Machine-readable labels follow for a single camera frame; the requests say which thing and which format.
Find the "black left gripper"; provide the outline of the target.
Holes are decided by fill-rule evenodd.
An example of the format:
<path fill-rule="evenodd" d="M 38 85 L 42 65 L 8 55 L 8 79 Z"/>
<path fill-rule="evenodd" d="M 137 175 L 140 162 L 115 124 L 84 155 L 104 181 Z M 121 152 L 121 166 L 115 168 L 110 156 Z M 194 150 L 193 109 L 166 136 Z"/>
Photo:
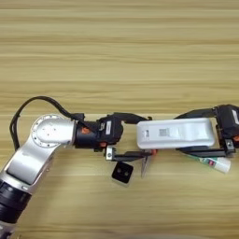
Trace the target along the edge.
<path fill-rule="evenodd" d="M 151 118 L 144 118 L 133 113 L 115 112 L 114 116 L 128 124 L 137 124 L 140 121 L 151 120 Z M 75 148 L 92 149 L 94 152 L 102 152 L 108 146 L 113 146 L 117 143 L 116 138 L 113 136 L 113 122 L 111 120 L 100 124 L 90 121 L 90 125 L 94 126 L 94 131 L 80 123 L 77 124 L 74 141 Z M 149 151 L 127 151 L 124 154 L 113 154 L 113 161 L 133 162 L 155 154 L 155 149 Z"/>

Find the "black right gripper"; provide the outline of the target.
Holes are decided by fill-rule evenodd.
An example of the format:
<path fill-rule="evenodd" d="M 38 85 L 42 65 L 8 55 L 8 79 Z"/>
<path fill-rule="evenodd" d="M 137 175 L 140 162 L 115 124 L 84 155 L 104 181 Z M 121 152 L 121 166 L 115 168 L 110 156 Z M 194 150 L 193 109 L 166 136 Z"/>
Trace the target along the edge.
<path fill-rule="evenodd" d="M 196 118 L 214 118 L 216 109 L 203 108 L 193 109 L 187 113 L 181 114 L 176 117 L 179 119 L 196 119 Z M 219 149 L 209 148 L 180 148 L 179 151 L 189 154 L 191 156 L 207 158 L 207 157 L 226 157 L 227 154 L 233 154 L 239 148 L 239 126 L 222 127 L 217 126 Z"/>

